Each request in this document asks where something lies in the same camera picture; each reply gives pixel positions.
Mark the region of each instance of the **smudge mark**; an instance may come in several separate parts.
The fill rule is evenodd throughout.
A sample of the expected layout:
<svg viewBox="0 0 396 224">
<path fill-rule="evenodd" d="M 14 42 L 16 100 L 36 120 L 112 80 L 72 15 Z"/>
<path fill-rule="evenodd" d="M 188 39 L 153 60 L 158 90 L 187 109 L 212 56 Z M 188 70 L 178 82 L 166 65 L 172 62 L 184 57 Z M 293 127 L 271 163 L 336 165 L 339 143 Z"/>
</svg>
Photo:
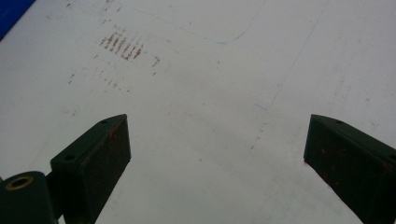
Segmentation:
<svg viewBox="0 0 396 224">
<path fill-rule="evenodd" d="M 152 67 L 157 65 L 157 63 L 159 63 L 159 62 L 160 62 L 160 59 L 157 56 L 155 56 L 155 63 L 154 63 L 154 65 L 152 65 Z"/>
</svg>

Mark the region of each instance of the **bolt hole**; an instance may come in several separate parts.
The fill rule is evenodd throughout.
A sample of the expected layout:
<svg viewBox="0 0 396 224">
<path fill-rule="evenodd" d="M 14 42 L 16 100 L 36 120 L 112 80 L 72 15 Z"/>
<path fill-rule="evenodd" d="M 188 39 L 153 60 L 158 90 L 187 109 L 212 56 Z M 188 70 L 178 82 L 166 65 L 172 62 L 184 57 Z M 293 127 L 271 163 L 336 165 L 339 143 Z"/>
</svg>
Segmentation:
<svg viewBox="0 0 396 224">
<path fill-rule="evenodd" d="M 74 158 L 75 158 L 75 155 L 68 155 L 68 156 L 66 156 L 64 159 L 67 160 L 67 161 L 71 161 L 71 160 L 73 160 Z"/>
<path fill-rule="evenodd" d="M 21 176 L 18 177 L 14 180 L 12 180 L 11 182 L 9 182 L 6 185 L 6 189 L 7 190 L 16 190 L 16 189 L 22 189 L 28 185 L 30 185 L 30 183 L 33 182 L 33 177 L 32 176 Z"/>
</svg>

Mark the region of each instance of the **blue edge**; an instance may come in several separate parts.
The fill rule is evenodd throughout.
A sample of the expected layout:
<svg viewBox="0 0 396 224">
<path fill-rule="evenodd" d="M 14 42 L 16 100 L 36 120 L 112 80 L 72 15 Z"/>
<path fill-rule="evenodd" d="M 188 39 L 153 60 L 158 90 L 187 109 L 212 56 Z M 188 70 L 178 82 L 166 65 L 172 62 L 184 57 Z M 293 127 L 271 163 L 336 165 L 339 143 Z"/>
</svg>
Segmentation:
<svg viewBox="0 0 396 224">
<path fill-rule="evenodd" d="M 0 40 L 35 0 L 0 0 Z"/>
</svg>

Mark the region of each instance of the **white surface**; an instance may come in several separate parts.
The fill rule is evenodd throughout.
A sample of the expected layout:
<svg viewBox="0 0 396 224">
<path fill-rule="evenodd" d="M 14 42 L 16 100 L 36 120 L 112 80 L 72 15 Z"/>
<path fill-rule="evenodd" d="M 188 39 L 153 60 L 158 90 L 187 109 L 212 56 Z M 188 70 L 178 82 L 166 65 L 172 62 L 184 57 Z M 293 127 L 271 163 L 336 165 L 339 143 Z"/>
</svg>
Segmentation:
<svg viewBox="0 0 396 224">
<path fill-rule="evenodd" d="M 396 147 L 395 24 L 393 0 L 37 0 L 0 42 L 0 175 L 126 113 L 97 223 L 361 223 L 304 143 L 315 113 Z"/>
</svg>

